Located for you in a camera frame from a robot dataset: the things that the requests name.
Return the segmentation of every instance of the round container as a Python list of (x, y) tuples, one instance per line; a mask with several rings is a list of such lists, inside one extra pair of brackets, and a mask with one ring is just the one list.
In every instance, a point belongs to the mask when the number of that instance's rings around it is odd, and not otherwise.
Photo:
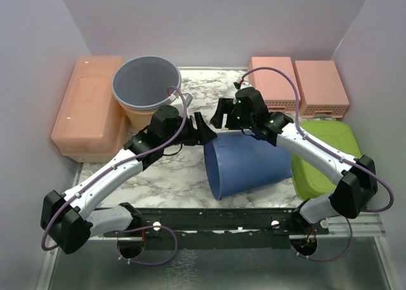
[(204, 164), (217, 200), (292, 176), (291, 154), (286, 149), (240, 131), (218, 133), (216, 139), (204, 146)]
[(171, 102), (168, 87), (180, 88), (179, 69), (158, 56), (143, 56), (125, 63), (115, 73), (112, 89), (115, 98), (126, 111), (131, 124), (138, 130), (150, 124), (158, 107)]

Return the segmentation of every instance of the marble tabletop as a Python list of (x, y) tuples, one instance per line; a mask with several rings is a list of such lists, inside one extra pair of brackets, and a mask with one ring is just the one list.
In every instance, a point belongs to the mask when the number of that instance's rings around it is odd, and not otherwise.
[[(243, 70), (182, 69), (182, 91), (193, 96), (189, 112), (200, 111), (209, 124), (218, 98), (233, 97), (233, 82), (243, 73)], [(179, 146), (173, 146), (167, 148), (165, 153), (170, 154), (178, 149)], [(102, 166), (96, 163), (83, 164), (79, 181), (84, 181)], [(295, 193), (292, 179), (288, 178), (274, 185), (217, 201), (207, 181), (203, 147), (183, 147), (179, 154), (161, 158), (144, 172), (123, 183), (100, 206), (112, 207), (121, 202), (129, 202), (136, 208), (294, 208), (301, 200)]]

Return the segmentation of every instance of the black cable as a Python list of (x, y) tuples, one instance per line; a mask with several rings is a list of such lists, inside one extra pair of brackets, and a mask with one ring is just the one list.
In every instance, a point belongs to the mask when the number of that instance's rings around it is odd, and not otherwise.
[(178, 150), (177, 152), (174, 152), (173, 154), (168, 154), (168, 155), (164, 154), (164, 156), (165, 156), (165, 157), (172, 157), (173, 155), (177, 155), (177, 154), (180, 153), (180, 151), (182, 150), (182, 148), (183, 148), (183, 144), (181, 143), (181, 144), (180, 144), (180, 148), (179, 148), (179, 150)]

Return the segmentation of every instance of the gray floor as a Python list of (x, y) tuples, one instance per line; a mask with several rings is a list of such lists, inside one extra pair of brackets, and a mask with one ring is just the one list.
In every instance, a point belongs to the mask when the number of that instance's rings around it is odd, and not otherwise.
[[(338, 254), (347, 239), (319, 240), (315, 256)], [(165, 258), (170, 252), (148, 251), (143, 260)], [(163, 266), (127, 265), (117, 260), (115, 241), (89, 241), (78, 252), (59, 253), (51, 290), (262, 290), (262, 289), (389, 289), (375, 241), (355, 238), (344, 258), (315, 263), (291, 250), (182, 250)]]

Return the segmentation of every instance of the blue container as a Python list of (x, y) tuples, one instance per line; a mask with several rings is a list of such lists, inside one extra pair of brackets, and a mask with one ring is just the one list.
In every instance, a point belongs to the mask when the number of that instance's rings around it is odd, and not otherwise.
[(218, 133), (204, 146), (204, 164), (217, 200), (292, 176), (290, 152), (240, 131)]

